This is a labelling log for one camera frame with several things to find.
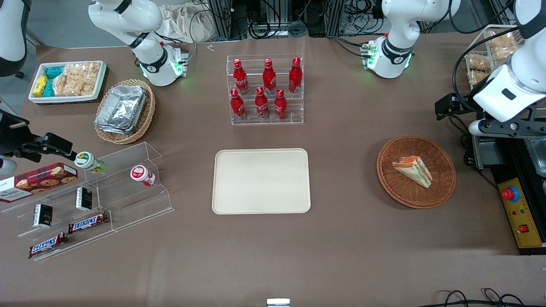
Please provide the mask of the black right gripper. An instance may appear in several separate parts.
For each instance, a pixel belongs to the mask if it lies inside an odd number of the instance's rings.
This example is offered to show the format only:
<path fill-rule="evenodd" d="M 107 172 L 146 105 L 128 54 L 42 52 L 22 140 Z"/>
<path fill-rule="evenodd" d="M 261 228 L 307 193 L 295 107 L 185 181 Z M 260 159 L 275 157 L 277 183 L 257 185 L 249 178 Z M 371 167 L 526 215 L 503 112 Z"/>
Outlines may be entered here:
<path fill-rule="evenodd" d="M 2 157 L 17 157 L 39 163 L 43 155 L 61 156 L 69 161 L 76 159 L 72 142 L 54 134 L 33 134 L 29 121 L 1 110 L 0 154 Z"/>

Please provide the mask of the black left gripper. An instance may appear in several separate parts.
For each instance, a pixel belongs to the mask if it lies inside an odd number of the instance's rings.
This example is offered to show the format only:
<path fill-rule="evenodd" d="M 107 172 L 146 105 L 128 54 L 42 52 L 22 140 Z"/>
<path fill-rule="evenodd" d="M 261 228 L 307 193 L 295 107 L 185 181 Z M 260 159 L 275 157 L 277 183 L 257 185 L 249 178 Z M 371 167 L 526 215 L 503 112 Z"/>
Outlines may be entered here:
<path fill-rule="evenodd" d="M 464 96 L 458 99 L 454 93 L 445 95 L 435 103 L 435 113 L 437 121 L 466 113 L 475 113 L 477 120 L 486 118 L 485 111 L 474 101 L 474 96 Z"/>

